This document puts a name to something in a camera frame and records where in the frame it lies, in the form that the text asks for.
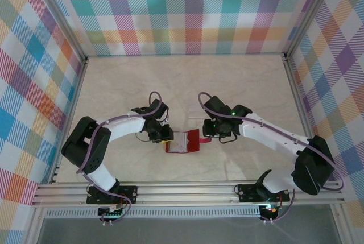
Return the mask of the aluminium frame post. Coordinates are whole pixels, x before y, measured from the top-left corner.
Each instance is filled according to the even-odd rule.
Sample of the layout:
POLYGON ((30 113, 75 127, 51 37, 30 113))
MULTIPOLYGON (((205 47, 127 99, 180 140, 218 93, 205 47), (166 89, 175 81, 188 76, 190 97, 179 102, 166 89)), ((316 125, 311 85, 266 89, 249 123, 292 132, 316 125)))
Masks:
POLYGON ((76 52, 77 56, 81 59, 81 61, 85 64, 87 62, 87 55, 83 51, 81 44, 78 42, 73 30, 67 22, 65 15, 63 14, 59 4, 56 0, 44 0, 49 11, 54 17, 55 21, 59 25, 60 29, 64 33, 66 39, 69 41, 71 47, 76 52))
POLYGON ((303 15, 299 17, 299 24, 294 26, 289 36, 287 46, 284 47, 282 55, 289 61, 298 48, 304 34, 306 33, 309 25, 316 16, 320 6, 324 0, 306 0, 302 8, 304 10, 303 15))

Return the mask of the clear plastic tray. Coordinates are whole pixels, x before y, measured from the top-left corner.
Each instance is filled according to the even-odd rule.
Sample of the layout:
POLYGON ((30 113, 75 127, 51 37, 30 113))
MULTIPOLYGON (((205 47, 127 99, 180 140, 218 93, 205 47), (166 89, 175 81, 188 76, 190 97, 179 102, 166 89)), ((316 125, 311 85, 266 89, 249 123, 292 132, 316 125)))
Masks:
POLYGON ((189 119, 205 119, 206 112, 200 105, 191 104, 188 106, 187 115, 189 119))

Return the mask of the aluminium front rail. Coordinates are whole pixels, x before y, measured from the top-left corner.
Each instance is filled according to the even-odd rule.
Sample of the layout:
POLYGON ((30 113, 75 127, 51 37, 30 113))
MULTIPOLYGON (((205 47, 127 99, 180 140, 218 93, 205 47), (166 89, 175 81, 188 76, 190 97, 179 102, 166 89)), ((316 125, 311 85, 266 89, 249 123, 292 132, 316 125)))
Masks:
MULTIPOLYGON (((142 181, 123 182, 136 185, 134 206, 237 206, 233 181, 142 181)), ((38 186, 33 207, 87 206, 88 183, 53 183, 38 186)))

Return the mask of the red leather card holder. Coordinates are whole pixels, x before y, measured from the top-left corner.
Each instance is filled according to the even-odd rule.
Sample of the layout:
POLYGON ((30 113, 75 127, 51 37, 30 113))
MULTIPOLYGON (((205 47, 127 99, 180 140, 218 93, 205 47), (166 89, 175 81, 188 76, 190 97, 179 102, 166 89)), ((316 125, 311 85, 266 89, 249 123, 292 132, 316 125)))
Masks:
POLYGON ((173 140, 165 146, 165 152, 170 154, 188 154, 198 152, 203 142, 199 129, 177 131, 173 133, 173 140))

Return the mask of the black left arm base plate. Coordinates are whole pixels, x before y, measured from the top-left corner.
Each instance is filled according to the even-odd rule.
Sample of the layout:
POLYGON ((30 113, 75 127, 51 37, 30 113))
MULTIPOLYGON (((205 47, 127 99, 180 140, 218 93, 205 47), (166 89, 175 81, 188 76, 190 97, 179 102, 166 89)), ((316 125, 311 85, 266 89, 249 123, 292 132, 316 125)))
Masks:
MULTIPOLYGON (((137 201, 138 187, 132 185, 129 186, 116 185, 115 187, 112 187, 112 189, 109 192, 125 196, 131 200, 132 204, 135 204, 137 201)), ((87 194, 88 194, 86 198, 87 204, 106 205, 106 204, 119 204, 121 202, 120 197, 107 195, 104 192, 98 190, 94 186, 88 188, 87 194)))

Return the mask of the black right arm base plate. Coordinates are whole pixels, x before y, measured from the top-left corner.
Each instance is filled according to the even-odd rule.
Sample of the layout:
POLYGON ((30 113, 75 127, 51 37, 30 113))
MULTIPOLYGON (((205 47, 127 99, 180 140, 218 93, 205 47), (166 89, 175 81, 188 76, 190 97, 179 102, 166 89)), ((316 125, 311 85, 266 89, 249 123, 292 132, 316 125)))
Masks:
POLYGON ((289 202, 287 190, 278 193, 271 193, 267 188, 257 184, 237 184, 234 193, 238 196, 239 202, 289 202))

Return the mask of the aluminium side rail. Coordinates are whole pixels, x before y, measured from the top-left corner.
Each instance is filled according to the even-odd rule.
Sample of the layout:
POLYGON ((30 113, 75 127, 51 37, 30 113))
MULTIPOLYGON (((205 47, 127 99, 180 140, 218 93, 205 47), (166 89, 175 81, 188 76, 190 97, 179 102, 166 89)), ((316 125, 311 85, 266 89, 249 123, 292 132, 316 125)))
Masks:
POLYGON ((64 127, 61 132, 60 139, 56 143, 56 150, 53 153, 51 153, 51 158, 49 159, 49 168, 47 169, 47 171, 44 174, 43 183, 46 183, 46 184, 53 183, 53 178, 56 175, 56 170, 58 169, 58 167, 61 163, 61 158, 62 158, 61 149, 62 149, 62 146, 64 145, 64 143, 66 142, 66 140, 68 139, 68 135, 69 135, 69 132, 71 129, 71 124, 72 124, 73 117, 74 117, 75 111, 76 111, 77 102, 79 99, 79 95, 80 95, 81 88, 82 88, 82 85, 84 82, 86 70, 88 67, 88 62, 89 62, 89 57, 86 56, 85 59, 81 63, 80 75, 75 84, 73 93, 71 94, 72 97, 71 97, 70 104, 68 104, 66 106, 67 113, 66 113, 66 118, 64 121, 64 127))
POLYGON ((313 135, 313 131, 311 129, 311 125, 309 123, 308 114, 306 112, 304 102, 303 102, 303 100, 301 98, 299 87, 298 87, 298 84, 297 84, 297 82, 295 80, 291 64, 290 64, 290 62, 289 62, 289 60, 288 60, 285 53, 282 53, 282 62, 283 62, 284 69, 285 69, 286 74, 287 74, 289 85, 291 87, 291 91, 292 91, 292 94, 293 94, 293 99, 294 99, 295 104, 296 104, 296 108, 297 108, 297 111, 298 111, 298 114, 299 114, 299 118, 301 120, 301 124, 302 124, 302 127, 303 127, 304 134, 307 137, 312 138, 314 135, 313 135))

